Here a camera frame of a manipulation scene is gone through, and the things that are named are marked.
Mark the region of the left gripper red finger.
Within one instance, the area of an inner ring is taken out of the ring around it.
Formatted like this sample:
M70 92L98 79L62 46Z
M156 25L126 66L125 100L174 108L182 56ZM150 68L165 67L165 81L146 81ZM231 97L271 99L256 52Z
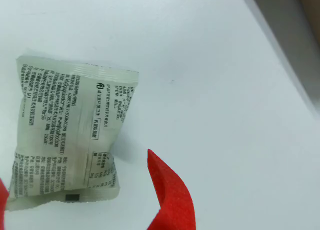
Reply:
M160 205L148 229L196 229L193 200L182 179L150 149L147 167Z
M0 180L0 230L5 229L5 208L9 192L2 180Z

